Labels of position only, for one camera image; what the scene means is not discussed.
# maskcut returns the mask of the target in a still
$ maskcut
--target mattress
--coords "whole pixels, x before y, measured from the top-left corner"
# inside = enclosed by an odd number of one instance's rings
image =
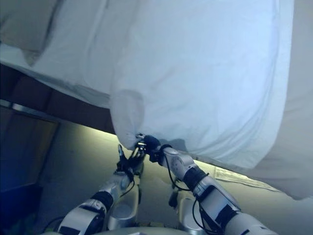
[[[137,1],[65,0],[50,42],[30,67],[19,48],[0,46],[0,62],[90,104],[109,107],[113,68]]]

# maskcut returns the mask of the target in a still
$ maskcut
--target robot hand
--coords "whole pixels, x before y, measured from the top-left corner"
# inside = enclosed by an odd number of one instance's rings
[[[121,145],[118,146],[119,162],[114,174],[103,184],[90,199],[71,210],[61,222],[58,233],[63,235],[91,235],[102,230],[104,218],[113,203],[119,199],[129,184],[134,173],[142,167],[145,153],[137,146],[136,154],[126,159]]]
[[[202,225],[198,221],[196,223],[208,234],[277,235],[251,215],[242,213],[235,198],[205,174],[189,155],[174,150],[170,145],[161,146],[152,136],[138,134],[137,138],[145,145],[145,153],[150,155],[151,162],[168,168],[193,192],[202,218]]]

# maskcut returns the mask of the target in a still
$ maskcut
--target white cloth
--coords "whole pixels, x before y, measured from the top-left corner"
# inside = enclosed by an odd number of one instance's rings
[[[121,143],[141,132],[204,162],[256,166],[282,118],[292,13],[292,0],[141,2],[111,93]]]
[[[294,6],[290,75],[276,142],[260,163],[243,172],[295,199],[313,196],[313,1]]]
[[[65,94],[108,108],[114,65],[136,6],[136,0],[65,0],[55,15],[50,42],[32,67],[19,48],[5,44],[0,61]]]

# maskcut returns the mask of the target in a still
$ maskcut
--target black cable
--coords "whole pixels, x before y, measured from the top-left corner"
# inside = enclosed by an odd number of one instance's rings
[[[60,220],[60,219],[64,219],[64,217],[65,217],[65,216],[60,216],[60,217],[57,217],[57,218],[52,219],[52,220],[45,226],[45,228],[43,229],[43,232],[42,232],[42,233],[44,233],[44,232],[47,230],[47,228],[48,228],[53,222],[55,222],[55,221],[57,221],[57,220]]]
[[[180,189],[180,190],[183,190],[183,191],[191,191],[191,190],[188,189],[188,188],[181,188],[181,187],[179,187],[177,184],[175,184],[175,182],[174,182],[174,180],[173,180],[173,178],[172,178],[172,174],[171,174],[171,171],[170,171],[170,165],[168,164],[167,157],[166,157],[165,155],[164,155],[164,157],[165,157],[165,161],[166,161],[166,165],[167,165],[168,174],[169,174],[169,176],[170,176],[170,179],[171,179],[171,181],[172,181],[172,184],[173,184],[175,187],[177,187],[178,189]]]
[[[133,189],[134,186],[135,186],[135,181],[133,180],[133,186],[129,190],[127,190],[125,193],[123,193],[121,197],[129,193]]]
[[[215,233],[211,230],[206,229],[204,226],[202,226],[201,224],[199,224],[199,222],[196,220],[195,217],[195,205],[196,205],[197,199],[194,201],[194,204],[192,205],[192,217],[194,218],[195,223],[202,228],[207,234],[209,235],[224,235],[224,234],[220,234],[220,233]]]

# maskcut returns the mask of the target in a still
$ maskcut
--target pillow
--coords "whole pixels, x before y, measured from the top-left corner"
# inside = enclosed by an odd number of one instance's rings
[[[0,40],[23,50],[34,63],[46,44],[59,0],[0,0]]]

